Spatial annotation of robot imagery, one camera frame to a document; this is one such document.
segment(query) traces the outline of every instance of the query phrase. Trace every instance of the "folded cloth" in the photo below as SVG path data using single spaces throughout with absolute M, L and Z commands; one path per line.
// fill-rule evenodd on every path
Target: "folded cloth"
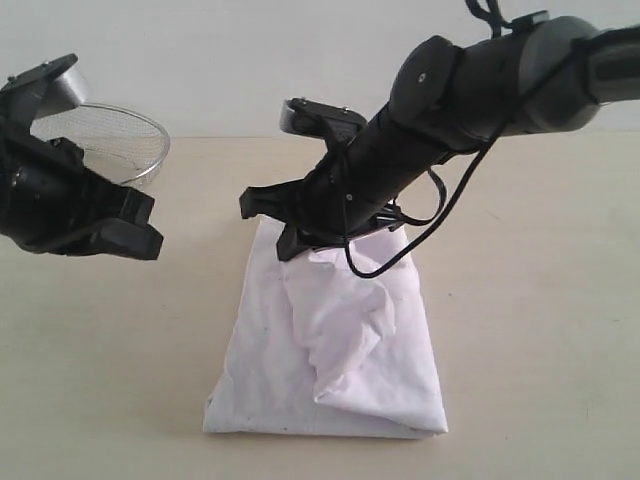
M 262 218 L 205 432 L 423 438 L 447 432 L 418 272 L 375 280 L 340 249 L 281 263 L 283 225 Z M 352 243 L 360 269 L 405 246 L 404 229 Z

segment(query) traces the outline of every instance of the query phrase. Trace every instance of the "wire mesh strainer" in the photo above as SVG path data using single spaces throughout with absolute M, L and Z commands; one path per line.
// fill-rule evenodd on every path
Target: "wire mesh strainer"
M 85 151 L 85 165 L 114 183 L 143 188 L 169 152 L 169 134 L 153 120 L 120 107 L 85 103 L 36 120 L 41 140 L 66 137 Z

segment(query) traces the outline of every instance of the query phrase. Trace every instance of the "beige table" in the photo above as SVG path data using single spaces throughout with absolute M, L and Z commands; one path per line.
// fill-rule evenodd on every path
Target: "beige table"
M 637 478 L 639 150 L 637 134 L 500 144 L 416 254 L 451 433 L 397 442 L 200 433 L 256 227 L 237 197 L 322 146 L 176 141 L 150 189 L 158 262 L 0 242 L 0 478 Z M 404 205 L 434 200 L 425 180 Z

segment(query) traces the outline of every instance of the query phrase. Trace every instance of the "white wall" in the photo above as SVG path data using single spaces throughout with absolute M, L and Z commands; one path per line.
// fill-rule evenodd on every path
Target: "white wall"
M 507 18 L 549 9 L 601 28 L 640 22 L 637 0 L 502 7 Z M 464 0 L 0 0 L 0 74 L 75 52 L 93 101 L 139 110 L 173 135 L 272 135 L 285 97 L 375 113 L 433 34 L 467 45 L 487 28 Z M 640 129 L 639 114 L 609 107 L 594 127 Z

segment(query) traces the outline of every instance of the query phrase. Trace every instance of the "white cloth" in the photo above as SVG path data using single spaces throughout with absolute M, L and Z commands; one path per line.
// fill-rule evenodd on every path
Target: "white cloth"
M 206 432 L 422 438 L 447 432 L 413 260 L 375 280 L 339 249 L 276 258 L 282 224 L 263 218 Z M 353 242 L 371 270 L 406 245 L 403 229 Z

